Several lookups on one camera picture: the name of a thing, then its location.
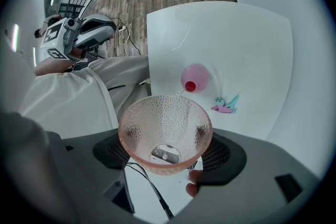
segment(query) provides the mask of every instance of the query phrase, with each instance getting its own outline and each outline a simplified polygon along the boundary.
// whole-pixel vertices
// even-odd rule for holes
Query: finger
[[[192,183],[188,183],[185,187],[185,191],[194,198],[197,194],[197,187]]]
[[[201,176],[201,174],[203,174],[203,171],[202,170],[192,170],[190,173],[189,173],[189,180],[196,184],[196,181],[197,179]]]

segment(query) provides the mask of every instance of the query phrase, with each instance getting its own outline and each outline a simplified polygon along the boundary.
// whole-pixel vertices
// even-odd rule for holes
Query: white pants
[[[148,84],[140,85],[149,78],[147,56],[113,57],[91,62],[92,69],[104,82],[116,111],[118,120],[134,102],[150,95]]]

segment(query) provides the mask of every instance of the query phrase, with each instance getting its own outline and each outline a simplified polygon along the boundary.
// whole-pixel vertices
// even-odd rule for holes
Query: white shirt
[[[20,113],[61,138],[118,128],[109,92],[90,68],[37,77]]]
[[[49,27],[48,24],[49,24],[49,21],[50,19],[53,19],[53,18],[57,18],[58,14],[54,14],[54,15],[51,15],[49,17],[47,17],[43,24],[42,24],[42,27],[41,27],[41,30],[40,30],[40,33],[41,35],[44,35],[45,31],[47,31],[47,28]]]

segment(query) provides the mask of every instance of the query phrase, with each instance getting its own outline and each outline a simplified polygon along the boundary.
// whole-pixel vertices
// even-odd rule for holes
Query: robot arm
[[[46,30],[41,48],[57,60],[74,62],[87,57],[87,50],[103,44],[114,34],[115,23],[106,15],[93,14],[84,19],[64,18]],[[74,49],[82,49],[75,55]]]

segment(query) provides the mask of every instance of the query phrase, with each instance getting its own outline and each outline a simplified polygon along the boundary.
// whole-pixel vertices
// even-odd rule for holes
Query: ceiling light
[[[35,47],[33,47],[33,59],[34,59],[34,67],[35,67],[36,66]]]
[[[16,45],[17,45],[17,36],[19,33],[19,26],[17,24],[13,27],[13,35],[12,35],[12,50],[16,52]]]

